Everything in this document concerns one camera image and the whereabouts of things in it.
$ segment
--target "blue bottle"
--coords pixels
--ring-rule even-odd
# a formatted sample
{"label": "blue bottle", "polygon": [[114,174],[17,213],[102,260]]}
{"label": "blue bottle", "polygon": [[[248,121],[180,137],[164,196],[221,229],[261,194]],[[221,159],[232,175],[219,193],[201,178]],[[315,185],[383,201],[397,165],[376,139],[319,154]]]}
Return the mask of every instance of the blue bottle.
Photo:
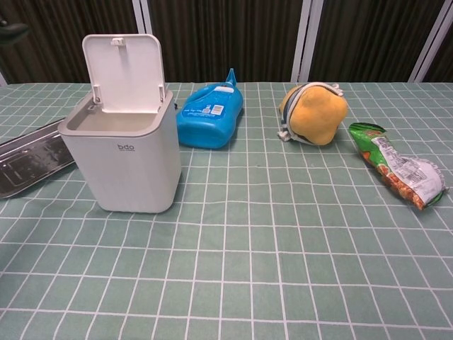
{"label": "blue bottle", "polygon": [[203,87],[187,98],[176,116],[179,142],[206,149],[223,147],[234,134],[242,105],[243,97],[230,69],[225,82]]}

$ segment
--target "dark curtain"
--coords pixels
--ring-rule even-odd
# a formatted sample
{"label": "dark curtain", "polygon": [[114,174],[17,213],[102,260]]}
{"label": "dark curtain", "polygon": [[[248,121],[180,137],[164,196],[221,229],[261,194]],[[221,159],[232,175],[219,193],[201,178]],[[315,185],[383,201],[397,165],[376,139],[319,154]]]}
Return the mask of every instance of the dark curtain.
{"label": "dark curtain", "polygon": [[453,81],[453,24],[450,26],[423,81]]}
{"label": "dark curtain", "polygon": [[149,0],[167,81],[289,81],[303,0]]}
{"label": "dark curtain", "polygon": [[31,29],[15,45],[0,47],[0,69],[10,84],[89,82],[85,35],[137,32],[130,0],[1,0],[0,13]]}
{"label": "dark curtain", "polygon": [[325,0],[310,81],[407,81],[444,0]]}

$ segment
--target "tablecloth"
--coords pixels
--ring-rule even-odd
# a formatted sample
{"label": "tablecloth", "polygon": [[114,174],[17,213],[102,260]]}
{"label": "tablecloth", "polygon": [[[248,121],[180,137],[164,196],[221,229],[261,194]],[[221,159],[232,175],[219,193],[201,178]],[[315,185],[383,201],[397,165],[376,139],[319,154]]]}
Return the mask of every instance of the tablecloth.
{"label": "tablecloth", "polygon": [[[204,84],[168,84],[181,107]],[[277,138],[291,83],[239,84],[236,134],[181,147],[174,204],[106,212],[75,165],[0,201],[0,338],[453,339],[453,200],[422,212],[347,127],[381,125],[453,183],[453,84],[340,84],[332,143]],[[0,88],[0,142],[69,114],[89,84]]]}

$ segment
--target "metal tray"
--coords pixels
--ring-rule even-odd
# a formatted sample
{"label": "metal tray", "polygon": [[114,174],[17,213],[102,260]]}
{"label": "metal tray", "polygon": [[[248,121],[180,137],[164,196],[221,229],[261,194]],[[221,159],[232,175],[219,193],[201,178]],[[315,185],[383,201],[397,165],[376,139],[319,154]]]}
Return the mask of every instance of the metal tray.
{"label": "metal tray", "polygon": [[0,198],[10,198],[74,163],[57,129],[61,121],[0,144]]}

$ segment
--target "snack bag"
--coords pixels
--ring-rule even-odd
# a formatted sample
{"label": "snack bag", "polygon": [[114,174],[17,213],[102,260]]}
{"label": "snack bag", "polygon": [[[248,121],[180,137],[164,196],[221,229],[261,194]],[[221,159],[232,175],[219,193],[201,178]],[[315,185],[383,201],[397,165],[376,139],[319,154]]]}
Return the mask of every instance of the snack bag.
{"label": "snack bag", "polygon": [[386,185],[419,210],[436,203],[445,191],[445,180],[437,166],[427,159],[402,157],[385,132],[375,124],[349,126],[363,158],[382,175]]}

